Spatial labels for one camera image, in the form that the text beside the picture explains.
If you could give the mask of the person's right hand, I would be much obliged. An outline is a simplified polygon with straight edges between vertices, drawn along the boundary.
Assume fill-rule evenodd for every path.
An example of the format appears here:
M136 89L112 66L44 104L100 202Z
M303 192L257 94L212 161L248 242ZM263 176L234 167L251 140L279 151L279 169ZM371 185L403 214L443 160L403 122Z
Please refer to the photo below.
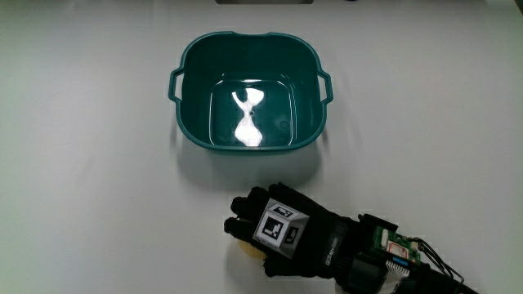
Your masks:
M344 282L356 256L370 251L377 227L398 226L369 214L357 220L327 210L282 183L254 187L246 197L232 200L235 214L224 230L265 253L269 277L333 278Z

